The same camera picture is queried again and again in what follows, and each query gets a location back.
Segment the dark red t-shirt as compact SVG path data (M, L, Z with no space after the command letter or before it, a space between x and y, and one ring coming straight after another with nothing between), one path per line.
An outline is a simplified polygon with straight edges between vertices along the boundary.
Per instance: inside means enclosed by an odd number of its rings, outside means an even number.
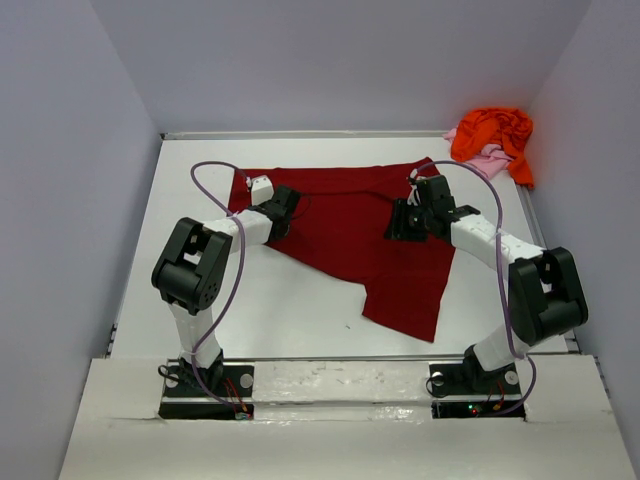
M374 323L432 342L455 250L385 238L395 200L410 193L416 163L356 168L248 169L235 174L228 206L251 203L246 180L267 176L302 194L279 251L337 279L364 286L363 315Z

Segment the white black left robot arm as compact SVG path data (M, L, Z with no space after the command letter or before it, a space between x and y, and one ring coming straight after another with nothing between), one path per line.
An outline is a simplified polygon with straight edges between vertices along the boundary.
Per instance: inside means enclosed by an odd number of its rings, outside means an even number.
M212 305L218 297L229 257L239 255L229 298L239 289L246 250L285 238L302 194L280 185L262 202L205 224L189 217L174 226L152 271L152 286L168 305L181 345L177 379L213 392L224 372L224 355L215 338Z

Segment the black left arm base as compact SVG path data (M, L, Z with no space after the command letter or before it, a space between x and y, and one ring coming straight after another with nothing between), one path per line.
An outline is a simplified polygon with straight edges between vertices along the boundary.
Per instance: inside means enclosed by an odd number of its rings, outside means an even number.
M255 367L248 363L224 366L221 379L206 393L178 362L160 365L163 380L158 414L166 420L250 421L254 418Z

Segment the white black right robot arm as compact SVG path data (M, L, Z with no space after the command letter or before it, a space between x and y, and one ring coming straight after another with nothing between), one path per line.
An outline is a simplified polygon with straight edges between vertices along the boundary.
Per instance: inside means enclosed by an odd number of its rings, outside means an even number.
M447 179L412 174L408 199L395 201L385 233L390 240L443 240L497 274L503 324L471 345L459 363L432 366L431 395L493 394L514 363L551 337L583 325L588 307L572 254L546 250L503 231L476 208L456 204Z

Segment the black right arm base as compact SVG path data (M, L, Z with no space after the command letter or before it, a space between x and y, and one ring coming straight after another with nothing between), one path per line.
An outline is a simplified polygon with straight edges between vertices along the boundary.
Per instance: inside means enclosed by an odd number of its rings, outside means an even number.
M475 381L465 376L461 362L432 363L425 387L436 420L526 417L522 405L515 408L522 389L514 364Z

